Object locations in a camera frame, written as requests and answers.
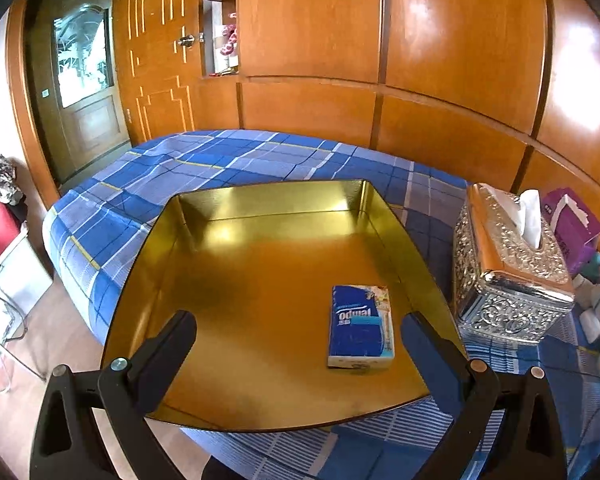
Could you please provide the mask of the purple cardboard snack box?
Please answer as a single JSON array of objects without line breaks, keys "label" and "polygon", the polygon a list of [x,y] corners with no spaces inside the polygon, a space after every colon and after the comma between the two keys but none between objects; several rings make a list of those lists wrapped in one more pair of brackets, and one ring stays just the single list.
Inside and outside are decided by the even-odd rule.
[{"label": "purple cardboard snack box", "polygon": [[555,188],[542,197],[541,206],[569,274],[578,274],[596,253],[600,220],[571,188]]}]

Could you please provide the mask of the white tissue sheet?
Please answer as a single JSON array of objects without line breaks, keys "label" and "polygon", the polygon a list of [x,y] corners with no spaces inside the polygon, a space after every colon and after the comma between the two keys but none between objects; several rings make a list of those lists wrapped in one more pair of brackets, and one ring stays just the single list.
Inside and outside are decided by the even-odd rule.
[{"label": "white tissue sheet", "polygon": [[513,221],[517,234],[533,249],[541,245],[542,214],[540,193],[535,188],[512,195],[487,185],[486,189]]}]

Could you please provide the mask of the glass panel entrance door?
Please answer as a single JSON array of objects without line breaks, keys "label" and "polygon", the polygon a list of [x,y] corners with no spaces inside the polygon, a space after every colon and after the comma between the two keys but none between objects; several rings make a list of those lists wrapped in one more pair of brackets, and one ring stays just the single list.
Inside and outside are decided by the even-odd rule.
[{"label": "glass panel entrance door", "polygon": [[24,60],[36,131],[63,193],[131,146],[112,41],[112,0],[27,0]]}]

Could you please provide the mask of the gold metal tray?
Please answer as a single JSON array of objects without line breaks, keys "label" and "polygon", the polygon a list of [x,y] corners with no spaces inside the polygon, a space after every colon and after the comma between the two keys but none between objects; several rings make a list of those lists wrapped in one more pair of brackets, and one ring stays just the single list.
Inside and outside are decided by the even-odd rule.
[{"label": "gold metal tray", "polygon": [[176,311],[193,313],[196,341],[155,418],[204,430],[332,426],[426,396],[403,347],[380,370],[328,366],[337,285],[384,286],[393,322],[418,311],[460,341],[370,182],[287,181],[173,196],[133,262],[102,357],[132,356]]}]

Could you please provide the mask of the blue tissue pack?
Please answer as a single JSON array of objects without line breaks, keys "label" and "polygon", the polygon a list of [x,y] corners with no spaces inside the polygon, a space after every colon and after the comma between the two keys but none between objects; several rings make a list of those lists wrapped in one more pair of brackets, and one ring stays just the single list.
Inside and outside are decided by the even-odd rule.
[{"label": "blue tissue pack", "polygon": [[395,354],[388,288],[334,286],[327,366],[344,370],[379,370],[389,367]]}]

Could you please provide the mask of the ornate silver tissue box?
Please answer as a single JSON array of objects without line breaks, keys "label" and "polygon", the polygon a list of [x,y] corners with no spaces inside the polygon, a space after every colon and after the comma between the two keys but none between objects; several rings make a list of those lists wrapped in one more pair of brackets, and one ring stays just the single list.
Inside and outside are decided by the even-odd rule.
[{"label": "ornate silver tissue box", "polygon": [[537,344],[574,305],[564,256],[542,216],[533,249],[486,189],[469,185],[453,234],[453,307],[466,333]]}]

